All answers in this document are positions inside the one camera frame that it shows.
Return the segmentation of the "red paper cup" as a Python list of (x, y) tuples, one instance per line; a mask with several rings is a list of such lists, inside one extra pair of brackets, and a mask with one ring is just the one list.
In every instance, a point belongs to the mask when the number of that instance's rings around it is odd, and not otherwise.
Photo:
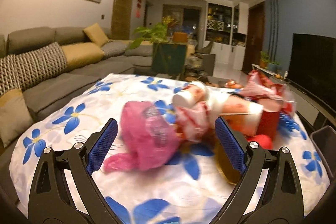
[(276, 101), (266, 98), (258, 100), (258, 104), (263, 106), (263, 110), (256, 134), (267, 135), (274, 140), (280, 119), (281, 106)]

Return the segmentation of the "pink plastic bag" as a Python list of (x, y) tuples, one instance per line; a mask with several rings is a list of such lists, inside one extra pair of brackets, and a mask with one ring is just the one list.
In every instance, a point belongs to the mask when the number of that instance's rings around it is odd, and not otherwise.
[(159, 110), (149, 101), (129, 101), (122, 109), (121, 137), (126, 153), (106, 158), (103, 170), (147, 171), (166, 164), (176, 153), (180, 139)]

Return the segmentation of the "red white plastic bag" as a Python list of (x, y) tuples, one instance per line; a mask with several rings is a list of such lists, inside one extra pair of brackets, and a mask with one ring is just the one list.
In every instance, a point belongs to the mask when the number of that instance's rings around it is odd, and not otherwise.
[(252, 70), (248, 73), (247, 84), (239, 94), (245, 98), (269, 98), (280, 102), (284, 112), (295, 112), (297, 103), (287, 84), (276, 84), (263, 73)]

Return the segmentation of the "orange white paper cup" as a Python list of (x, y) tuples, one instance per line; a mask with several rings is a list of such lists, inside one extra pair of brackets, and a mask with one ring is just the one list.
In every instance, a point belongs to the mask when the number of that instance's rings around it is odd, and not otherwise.
[(255, 136), (264, 107), (228, 93), (209, 96), (209, 123), (215, 128), (215, 121), (222, 117), (235, 131), (245, 136)]

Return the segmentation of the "red white wrapper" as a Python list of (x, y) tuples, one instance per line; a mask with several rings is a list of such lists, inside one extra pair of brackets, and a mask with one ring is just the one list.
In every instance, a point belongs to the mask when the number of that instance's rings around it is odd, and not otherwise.
[(192, 108), (175, 109), (175, 129), (182, 141), (200, 143), (210, 129), (209, 107), (205, 101), (196, 103)]

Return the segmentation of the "dark plastic trash bin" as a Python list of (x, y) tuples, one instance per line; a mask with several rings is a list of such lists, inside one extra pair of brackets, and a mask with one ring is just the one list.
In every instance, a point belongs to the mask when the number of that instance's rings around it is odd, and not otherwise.
[(331, 181), (335, 179), (335, 130), (331, 126), (325, 126), (310, 134), (313, 142)]

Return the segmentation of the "grey sectional sofa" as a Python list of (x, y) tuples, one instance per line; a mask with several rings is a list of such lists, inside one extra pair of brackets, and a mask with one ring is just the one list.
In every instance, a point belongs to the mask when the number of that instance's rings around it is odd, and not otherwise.
[(153, 76), (153, 48), (128, 49), (128, 41), (100, 46), (81, 27), (37, 27), (1, 36), (1, 149), (31, 125), (87, 89), (100, 90), (111, 73)]

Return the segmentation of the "floral blue white tablecloth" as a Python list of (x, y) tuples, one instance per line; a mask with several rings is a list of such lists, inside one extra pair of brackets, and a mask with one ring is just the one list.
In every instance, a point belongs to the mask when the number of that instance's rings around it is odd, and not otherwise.
[(274, 149), (289, 148), (309, 214), (330, 185), (326, 166), (294, 114), (276, 101), (245, 99), (238, 90), (135, 75), (110, 74), (30, 126), (18, 139), (9, 174), (21, 211), (29, 209), (43, 151), (67, 150), (118, 126), (92, 174), (124, 223), (207, 223), (233, 191), (215, 137), (215, 119)]

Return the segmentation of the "houndstooth cushion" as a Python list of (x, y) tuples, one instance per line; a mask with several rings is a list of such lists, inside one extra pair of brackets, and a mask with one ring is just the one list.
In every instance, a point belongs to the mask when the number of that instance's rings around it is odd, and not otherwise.
[(65, 54), (58, 43), (38, 50), (1, 58), (1, 95), (19, 89), (25, 91), (62, 74), (67, 68)]

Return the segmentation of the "large black television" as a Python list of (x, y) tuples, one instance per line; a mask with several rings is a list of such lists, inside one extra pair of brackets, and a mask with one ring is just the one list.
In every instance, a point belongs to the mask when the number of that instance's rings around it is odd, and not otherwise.
[(335, 110), (335, 38), (293, 34), (287, 79)]

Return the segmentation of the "potted plant on table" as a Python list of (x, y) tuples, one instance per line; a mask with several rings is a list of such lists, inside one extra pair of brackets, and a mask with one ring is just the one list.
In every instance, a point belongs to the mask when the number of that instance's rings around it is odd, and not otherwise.
[(260, 52), (260, 67), (266, 68), (269, 63), (269, 55), (265, 51)]

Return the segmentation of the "yellow cushion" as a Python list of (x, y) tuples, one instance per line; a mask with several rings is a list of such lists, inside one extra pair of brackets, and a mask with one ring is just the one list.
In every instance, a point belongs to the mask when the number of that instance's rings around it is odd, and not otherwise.
[(108, 36), (97, 23), (84, 28), (83, 32), (86, 34), (86, 36), (88, 36), (90, 41), (96, 44), (98, 47), (102, 47), (107, 42), (109, 42)]

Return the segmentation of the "green square planter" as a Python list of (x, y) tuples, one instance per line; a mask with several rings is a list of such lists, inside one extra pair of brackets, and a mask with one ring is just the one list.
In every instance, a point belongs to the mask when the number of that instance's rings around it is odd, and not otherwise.
[(183, 72), (187, 45), (183, 43), (154, 43), (152, 71), (170, 76)]

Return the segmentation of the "wooden door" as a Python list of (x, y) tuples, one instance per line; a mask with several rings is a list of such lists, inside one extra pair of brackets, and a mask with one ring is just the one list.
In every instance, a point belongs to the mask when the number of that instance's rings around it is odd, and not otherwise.
[(132, 2), (133, 0), (113, 0), (111, 20), (112, 39), (129, 39)]

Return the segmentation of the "green leafy houseplant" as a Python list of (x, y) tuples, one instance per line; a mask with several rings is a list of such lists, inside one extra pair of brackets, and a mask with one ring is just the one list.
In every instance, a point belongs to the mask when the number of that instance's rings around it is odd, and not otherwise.
[(143, 42), (147, 41), (153, 43), (165, 43), (167, 39), (167, 26), (162, 23), (157, 23), (151, 28), (140, 26), (133, 32), (135, 39), (130, 42), (128, 49), (133, 50), (138, 48)]

